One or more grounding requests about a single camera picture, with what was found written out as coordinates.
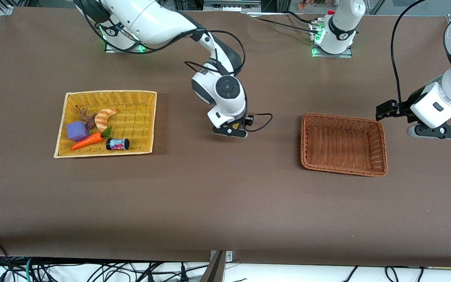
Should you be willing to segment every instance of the basket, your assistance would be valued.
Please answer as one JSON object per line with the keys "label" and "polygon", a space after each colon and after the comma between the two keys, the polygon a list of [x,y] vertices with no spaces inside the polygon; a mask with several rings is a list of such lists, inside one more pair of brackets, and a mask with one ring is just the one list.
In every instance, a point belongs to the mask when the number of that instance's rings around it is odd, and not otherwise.
{"label": "basket", "polygon": [[[156,92],[139,90],[104,90],[67,93],[55,158],[100,157],[108,155],[140,155],[152,152],[154,139],[154,118],[156,115]],[[70,150],[74,141],[67,138],[66,126],[79,120],[80,108],[86,107],[86,114],[99,112],[104,108],[115,108],[118,113],[108,119],[113,138],[130,140],[129,150],[107,150],[106,143],[95,143],[77,150]],[[90,134],[98,132],[97,128]]]}
{"label": "basket", "polygon": [[385,137],[378,121],[307,113],[302,117],[300,159],[310,170],[383,176]]}

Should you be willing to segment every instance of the purple block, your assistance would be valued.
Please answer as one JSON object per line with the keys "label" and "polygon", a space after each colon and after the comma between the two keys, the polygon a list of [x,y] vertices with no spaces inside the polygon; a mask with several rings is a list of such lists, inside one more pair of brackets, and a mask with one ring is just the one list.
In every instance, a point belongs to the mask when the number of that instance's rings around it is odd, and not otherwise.
{"label": "purple block", "polygon": [[74,142],[79,142],[90,136],[90,132],[86,129],[86,123],[76,121],[67,125],[67,138]]}

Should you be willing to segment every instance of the white floor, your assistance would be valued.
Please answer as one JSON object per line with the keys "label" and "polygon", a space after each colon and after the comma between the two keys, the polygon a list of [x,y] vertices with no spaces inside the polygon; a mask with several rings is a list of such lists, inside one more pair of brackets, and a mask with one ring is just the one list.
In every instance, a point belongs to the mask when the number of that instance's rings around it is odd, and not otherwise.
{"label": "white floor", "polygon": [[[206,262],[186,263],[186,268],[205,265]],[[148,264],[134,264],[136,269],[145,270]],[[86,282],[88,277],[98,268],[97,265],[83,266],[57,266],[50,268],[50,274],[58,282]],[[274,264],[227,264],[224,282],[237,282],[246,278],[245,282],[343,282],[352,266],[288,266]],[[205,268],[190,271],[188,277],[197,277],[204,273]],[[417,282],[420,270],[415,268],[395,268],[399,282]],[[156,271],[180,272],[180,263],[169,262],[161,265]],[[155,275],[156,282],[162,282],[171,275]],[[5,282],[12,282],[10,274]],[[26,282],[18,277],[18,282]],[[129,282],[128,276],[117,273],[109,279],[109,282]],[[359,267],[350,282],[388,282],[384,274],[384,268]],[[425,269],[421,282],[451,282],[451,270]]]}

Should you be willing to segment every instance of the teal cable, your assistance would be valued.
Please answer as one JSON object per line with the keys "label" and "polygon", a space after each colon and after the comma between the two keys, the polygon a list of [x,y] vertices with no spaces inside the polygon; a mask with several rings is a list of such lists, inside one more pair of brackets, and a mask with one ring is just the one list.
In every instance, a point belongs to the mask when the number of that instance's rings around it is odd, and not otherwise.
{"label": "teal cable", "polygon": [[27,277],[27,282],[31,282],[31,278],[29,277],[29,267],[31,266],[31,257],[27,261],[27,264],[25,265],[25,277]]}

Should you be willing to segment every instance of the can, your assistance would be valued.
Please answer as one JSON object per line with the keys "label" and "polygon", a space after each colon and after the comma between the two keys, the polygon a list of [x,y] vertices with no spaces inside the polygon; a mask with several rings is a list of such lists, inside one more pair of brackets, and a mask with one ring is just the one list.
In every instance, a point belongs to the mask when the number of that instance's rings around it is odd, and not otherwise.
{"label": "can", "polygon": [[128,150],[130,141],[128,139],[107,139],[105,143],[107,150]]}

